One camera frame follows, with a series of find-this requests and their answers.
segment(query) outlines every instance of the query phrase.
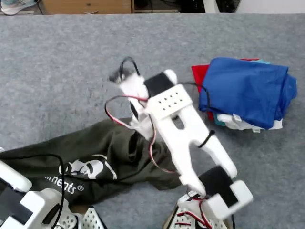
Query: white robot part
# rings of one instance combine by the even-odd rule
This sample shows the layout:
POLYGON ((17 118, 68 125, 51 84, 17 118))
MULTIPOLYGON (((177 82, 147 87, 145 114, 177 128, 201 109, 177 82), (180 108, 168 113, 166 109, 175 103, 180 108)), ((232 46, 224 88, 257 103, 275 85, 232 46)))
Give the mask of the white robot part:
MULTIPOLYGON (((167 144, 174 165, 184 185, 189 185, 205 196, 205 188, 193 170, 189 146, 199 146, 209 135, 209 130, 193 107, 193 102, 182 85, 176 85, 149 99, 146 112, 152 116, 153 123, 167 144), (183 122, 184 129, 178 129, 171 115, 176 114, 183 122)), ((221 165, 230 177, 237 170, 216 136, 212 136, 203 146, 217 165, 221 165)))
MULTIPOLYGON (((237 169, 218 138, 214 135, 211 136, 210 131, 193 107, 193 102, 184 87, 181 84, 176 85, 176 74, 172 70, 166 70, 163 73, 173 83, 173 87, 149 98, 146 109, 143 110, 143 108, 141 108, 140 113, 151 116, 153 125, 156 127, 171 152, 172 161, 180 174, 182 184, 189 186, 202 197, 205 197, 205 186, 192 167, 189 150, 191 143, 194 143, 203 151, 207 152, 216 165, 221 166, 230 179, 237 176, 237 169), (174 124, 172 118, 175 116, 178 116, 182 121, 184 125, 183 129, 178 129, 174 124), (208 136, 210 137, 208 141, 201 146, 208 136)), ((138 88, 138 95, 148 98, 149 92, 144 84, 145 83, 138 86, 132 85, 132 87, 138 88)), ((143 134, 145 138, 151 136, 151 131, 149 129, 149 127, 151 127, 151 129, 153 128, 151 125, 146 122, 146 125, 141 126, 141 123, 136 121, 135 124, 137 124, 137 128, 141 130, 139 132, 143 134)), ((237 202, 232 206, 228 207, 219 194, 212 196, 203 203, 203 211, 210 219, 216 221, 223 220, 253 200, 251 192, 243 181, 232 183, 230 189, 237 199, 237 202)), ((180 207, 200 214, 198 204, 185 202, 181 203, 180 207)))
POLYGON ((25 225, 10 216, 0 227, 1 229, 41 229, 42 222, 51 209, 61 201, 61 194, 55 189, 45 189, 41 192, 29 191, 21 200, 21 204, 32 212, 25 225))
POLYGON ((28 192, 32 183, 15 169, 0 161, 1 179, 10 184, 12 188, 19 192, 28 192))

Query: black wire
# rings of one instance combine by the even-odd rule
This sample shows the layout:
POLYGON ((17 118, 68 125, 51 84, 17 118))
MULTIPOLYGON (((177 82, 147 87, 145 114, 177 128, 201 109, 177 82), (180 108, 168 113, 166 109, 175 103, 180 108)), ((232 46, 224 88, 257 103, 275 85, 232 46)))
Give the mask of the black wire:
MULTIPOLYGON (((211 99, 210 99, 210 94, 209 91, 202 85, 200 84, 196 84, 194 82, 183 82, 183 83, 179 83, 179 84, 184 84, 184 85, 193 85, 193 86, 197 86, 197 87, 201 87, 202 89, 204 89, 205 93, 206 93, 206 99, 207 99, 207 107, 206 107, 206 114, 208 115, 208 112, 211 108, 211 99)), ((214 130, 210 130, 209 135, 205 138, 205 140, 198 146, 199 148, 201 148, 202 146, 204 146, 208 140, 215 134, 214 130)))
POLYGON ((1 156, 0 155, 0 159, 2 160, 22 160, 22 159, 28 159, 28 158, 33 158, 33 157, 39 157, 39 156, 50 156, 50 157, 56 157, 59 162, 60 162, 60 166, 61 166, 61 180, 62 180, 62 186, 61 186, 61 205, 58 211, 58 216, 55 220, 55 223, 53 224, 53 226, 51 227, 51 229, 55 229, 56 225, 61 217, 61 213, 62 213, 62 209, 63 209, 63 202, 65 199, 65 175, 64 175, 64 164, 63 164, 63 160, 60 156, 55 155, 55 154, 44 154, 44 155, 32 155, 32 156, 12 156, 12 157, 6 157, 6 156, 1 156))
POLYGON ((194 82, 183 82, 183 83, 179 83, 179 84, 182 84, 182 85, 193 85, 193 86, 201 87, 202 89, 204 89, 204 91, 206 93, 206 99, 207 99, 206 113, 209 112, 209 110, 211 108, 210 93, 209 93, 209 91, 204 86, 202 86, 200 84, 196 84, 194 82))
POLYGON ((37 4, 37 7, 38 7, 40 13, 41 13, 42 15, 44 15, 43 12, 42 12, 42 10, 41 10, 41 8, 40 8, 40 5, 39 5, 40 2, 41 2, 41 0, 38 0, 36 4, 37 4))
POLYGON ((123 79, 122 79, 122 75, 123 75, 123 66, 124 66, 124 64, 125 64, 126 61, 130 61, 131 63, 133 63, 133 66, 134 66, 134 68, 135 68, 137 74, 138 74, 138 75, 141 75, 140 72, 139 72, 138 66, 137 66, 137 64, 135 63, 134 59, 133 59, 132 57, 130 57, 130 56, 127 56, 127 57, 124 58, 124 60, 121 62, 121 65, 120 65, 119 71, 120 71, 120 78, 121 78, 121 80, 123 80, 123 79))
POLYGON ((234 217, 234 214, 231 215, 231 219, 232 219, 232 226, 233 226, 233 229, 236 229, 236 227, 235 227, 235 217, 234 217))

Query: drawer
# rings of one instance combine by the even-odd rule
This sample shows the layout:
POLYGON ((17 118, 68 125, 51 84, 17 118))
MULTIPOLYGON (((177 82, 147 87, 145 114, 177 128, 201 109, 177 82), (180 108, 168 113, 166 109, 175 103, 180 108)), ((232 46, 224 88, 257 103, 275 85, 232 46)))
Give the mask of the drawer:
POLYGON ((43 0, 48 14, 132 13, 131 0, 43 0))

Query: gray carpet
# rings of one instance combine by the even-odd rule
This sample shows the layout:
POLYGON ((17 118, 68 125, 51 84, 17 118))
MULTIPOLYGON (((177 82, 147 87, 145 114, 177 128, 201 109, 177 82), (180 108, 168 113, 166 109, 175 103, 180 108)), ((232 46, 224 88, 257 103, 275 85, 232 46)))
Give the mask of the gray carpet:
MULTIPOLYGON (((12 149, 82 129, 106 115, 107 82, 126 55, 150 77, 171 68, 192 80, 190 66, 212 58, 259 57, 290 66, 298 97, 284 128, 233 131, 208 123, 235 162, 254 202, 236 214, 238 229, 305 225, 305 15, 109 15, 0 18, 0 146, 12 149)), ((195 106, 198 94, 188 87, 195 106)), ((127 103, 114 115, 130 114, 127 103)), ((198 174, 211 159, 193 148, 198 174)), ((111 229, 160 229, 185 188, 135 185, 96 206, 111 229)))

